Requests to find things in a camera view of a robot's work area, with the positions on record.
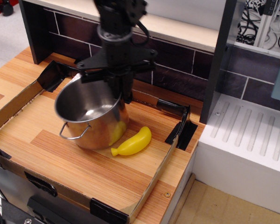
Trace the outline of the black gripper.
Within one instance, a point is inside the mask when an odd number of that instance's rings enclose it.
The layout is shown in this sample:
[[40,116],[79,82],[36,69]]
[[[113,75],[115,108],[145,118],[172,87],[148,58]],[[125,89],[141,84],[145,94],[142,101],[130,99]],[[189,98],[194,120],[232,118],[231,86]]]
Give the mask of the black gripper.
[[128,39],[103,39],[101,50],[92,57],[77,64],[82,83],[104,80],[114,98],[122,98],[126,104],[133,99],[133,76],[136,73],[153,70],[158,52],[145,47],[146,43]]

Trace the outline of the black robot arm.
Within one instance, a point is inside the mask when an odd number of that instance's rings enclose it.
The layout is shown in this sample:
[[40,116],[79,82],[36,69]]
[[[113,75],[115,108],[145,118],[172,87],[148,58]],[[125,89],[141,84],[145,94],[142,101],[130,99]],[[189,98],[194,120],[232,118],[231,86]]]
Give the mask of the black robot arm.
[[136,73],[155,68],[157,51],[146,49],[147,40],[133,41],[133,28],[138,26],[149,35],[140,18],[146,15],[144,0],[96,0],[100,15],[97,33],[102,42],[101,50],[92,57],[77,63],[82,71],[82,81],[104,80],[116,97],[129,104],[133,99],[133,78]]

